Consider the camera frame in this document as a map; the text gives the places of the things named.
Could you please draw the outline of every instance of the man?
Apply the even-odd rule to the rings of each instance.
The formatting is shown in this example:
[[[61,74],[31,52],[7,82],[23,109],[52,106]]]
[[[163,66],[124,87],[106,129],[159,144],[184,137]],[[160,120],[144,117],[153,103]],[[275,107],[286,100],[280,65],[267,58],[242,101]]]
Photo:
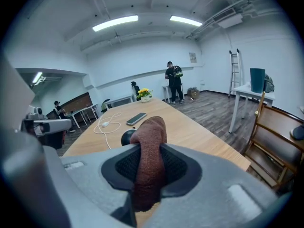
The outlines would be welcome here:
[[[61,117],[61,119],[67,119],[67,117],[64,115],[64,110],[63,109],[61,109],[61,107],[59,106],[59,101],[55,101],[54,102],[54,105],[55,105],[55,108],[57,109],[57,111],[59,112],[59,116]],[[73,133],[73,132],[75,132],[75,130],[71,127],[70,129],[69,129],[69,132],[70,133]]]
[[[175,103],[175,97],[176,97],[176,90],[179,93],[180,96],[180,104],[184,103],[184,95],[181,91],[181,78],[180,77],[176,77],[176,74],[181,72],[180,69],[178,69],[179,67],[174,67],[172,62],[168,62],[167,63],[167,71],[165,73],[165,79],[169,80],[169,87],[171,89],[171,93],[172,93],[172,103]]]

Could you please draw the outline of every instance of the brick wall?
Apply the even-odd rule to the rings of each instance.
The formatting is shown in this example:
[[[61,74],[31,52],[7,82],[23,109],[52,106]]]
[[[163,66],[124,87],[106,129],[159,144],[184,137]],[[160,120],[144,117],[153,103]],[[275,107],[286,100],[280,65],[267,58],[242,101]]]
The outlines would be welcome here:
[[[91,106],[91,105],[92,105],[92,101],[91,101],[89,93],[84,93],[83,95],[80,95],[80,96],[78,96],[78,97],[60,105],[60,106],[61,106],[62,109],[64,109],[66,111],[66,113],[70,113],[71,111],[75,112],[77,110],[86,108],[87,106]],[[90,117],[90,119],[95,118],[92,110],[88,110],[87,114]],[[55,115],[52,112],[47,114],[47,117],[49,119],[55,119],[56,118]],[[84,121],[80,114],[76,114],[74,117],[76,118],[78,123]]]

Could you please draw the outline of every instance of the white table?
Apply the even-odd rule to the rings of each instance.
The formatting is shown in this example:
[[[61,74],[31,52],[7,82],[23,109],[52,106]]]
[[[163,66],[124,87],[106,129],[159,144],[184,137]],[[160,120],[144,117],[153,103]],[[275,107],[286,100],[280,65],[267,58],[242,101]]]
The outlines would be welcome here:
[[[169,98],[169,85],[163,85],[162,86],[162,89],[163,89],[163,96],[164,96],[164,99],[166,101],[166,99],[168,98],[168,103],[170,103],[170,98]],[[182,84],[181,84],[181,91],[182,91],[182,95],[184,95],[184,90],[182,88]]]
[[[75,118],[74,116],[75,116],[76,114],[80,113],[82,119],[84,120],[84,122],[85,122],[85,124],[86,124],[86,121],[87,121],[86,116],[87,116],[87,118],[89,119],[89,121],[91,121],[91,119],[89,118],[88,114],[87,114],[87,113],[84,113],[84,112],[85,112],[86,110],[88,110],[88,109],[91,109],[92,112],[93,112],[93,114],[94,114],[94,117],[95,117],[96,120],[97,120],[98,117],[96,117],[95,112],[94,112],[94,110],[93,110],[93,107],[96,106],[96,105],[97,105],[97,104],[94,104],[94,105],[92,105],[92,106],[88,106],[88,107],[83,108],[83,109],[81,109],[81,110],[78,110],[78,111],[76,111],[76,112],[67,114],[66,117],[67,117],[67,118],[72,117],[72,118],[74,119],[74,122],[76,123],[77,127],[80,128],[80,126],[79,126],[79,124],[78,124],[78,122],[76,121],[76,118]]]
[[[114,102],[123,101],[123,100],[126,100],[126,99],[130,99],[130,101],[133,102],[133,94],[128,94],[128,95],[121,96],[121,97],[118,97],[118,98],[113,99],[113,100],[109,100],[109,101],[105,102],[104,104],[105,104],[107,110],[109,110],[109,107],[108,107],[109,104],[114,103]]]
[[[252,98],[256,98],[256,99],[261,99],[261,97],[262,97],[262,94],[252,92],[251,88],[248,87],[247,85],[242,85],[240,87],[234,88],[233,91],[236,92],[236,101],[234,104],[233,116],[232,116],[232,120],[231,120],[231,124],[230,124],[230,128],[229,128],[229,133],[232,133],[234,123],[236,121],[236,117],[237,117],[237,113],[238,113],[238,102],[239,102],[240,96],[241,95],[246,96],[242,118],[245,118],[245,114],[247,112],[248,97],[252,97]],[[267,106],[272,107],[272,102],[274,100],[275,100],[274,92],[265,93],[264,101],[267,102]]]

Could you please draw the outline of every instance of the potted plant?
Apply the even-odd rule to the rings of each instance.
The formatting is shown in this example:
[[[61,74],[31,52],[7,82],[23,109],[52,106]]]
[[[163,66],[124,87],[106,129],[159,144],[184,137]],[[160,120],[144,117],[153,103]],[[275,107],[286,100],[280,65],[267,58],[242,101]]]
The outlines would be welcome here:
[[[147,102],[150,101],[150,96],[151,96],[151,91],[149,89],[143,88],[142,90],[138,91],[138,96],[137,98],[142,101],[142,102]]]

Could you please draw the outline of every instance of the desk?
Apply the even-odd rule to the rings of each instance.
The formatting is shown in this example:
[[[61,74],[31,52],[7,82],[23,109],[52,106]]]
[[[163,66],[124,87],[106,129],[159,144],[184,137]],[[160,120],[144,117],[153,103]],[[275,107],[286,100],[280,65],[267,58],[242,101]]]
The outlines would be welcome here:
[[[236,101],[234,104],[233,116],[232,116],[232,120],[231,120],[231,124],[230,124],[230,128],[229,128],[229,133],[232,133],[234,123],[236,121],[236,117],[237,117],[237,113],[238,113],[238,102],[239,102],[240,96],[241,95],[246,96],[242,118],[245,118],[245,114],[247,112],[248,97],[252,97],[252,98],[256,98],[256,99],[261,99],[261,97],[262,97],[262,94],[252,92],[250,87],[248,87],[247,85],[242,85],[240,87],[234,88],[233,91],[236,92]],[[264,101],[267,102],[267,106],[272,107],[272,102],[274,100],[275,100],[274,92],[265,93]]]
[[[168,98],[168,103],[170,104],[169,88],[170,88],[169,85],[162,86],[164,99],[166,100],[166,98]],[[185,95],[184,90],[182,88],[182,84],[181,84],[181,91],[182,91],[182,95]]]
[[[130,101],[133,102],[133,94],[128,94],[128,95],[125,95],[125,96],[121,96],[121,97],[116,98],[114,100],[109,100],[109,101],[105,102],[104,104],[105,104],[107,110],[109,110],[109,107],[108,107],[109,104],[114,103],[114,102],[118,102],[118,101],[122,101],[122,100],[126,100],[126,99],[130,99]]]
[[[119,112],[123,114],[115,118],[115,122],[120,122],[121,127],[116,132],[107,134],[108,142],[112,149],[121,147],[121,136],[126,130],[133,127],[126,125],[125,122],[138,113],[145,112],[148,115],[136,123],[134,125],[135,128],[138,128],[149,117],[160,116],[166,123],[168,143],[225,158],[243,170],[247,170],[250,165],[250,162],[244,156],[220,138],[160,99],[153,97],[149,102],[142,103],[137,101],[111,108],[102,115],[102,118],[111,117]],[[89,126],[71,145],[64,156],[108,150],[104,135],[93,132],[96,124],[97,122]],[[116,128],[116,124],[110,124],[107,126],[107,132]]]
[[[80,113],[82,119],[84,120],[84,122],[85,122],[85,124],[86,124],[86,119],[84,119],[84,117],[86,117],[86,116],[84,116],[84,114],[83,114],[82,112],[85,111],[85,110],[91,109],[92,112],[93,112],[93,114],[94,114],[94,117],[95,117],[96,120],[97,120],[97,117],[96,117],[95,112],[94,112],[94,110],[93,110],[93,107],[96,106],[96,105],[97,105],[97,104],[94,104],[94,105],[92,105],[92,106],[83,108],[83,109],[78,110],[78,111],[75,111],[75,112],[73,112],[73,113],[69,113],[69,114],[66,115],[66,117],[67,117],[67,118],[72,117],[72,118],[74,119],[74,122],[76,123],[77,127],[80,128],[80,127],[79,127],[79,124],[78,124],[78,122],[76,121],[76,118],[75,118],[74,116],[75,116],[77,113]]]

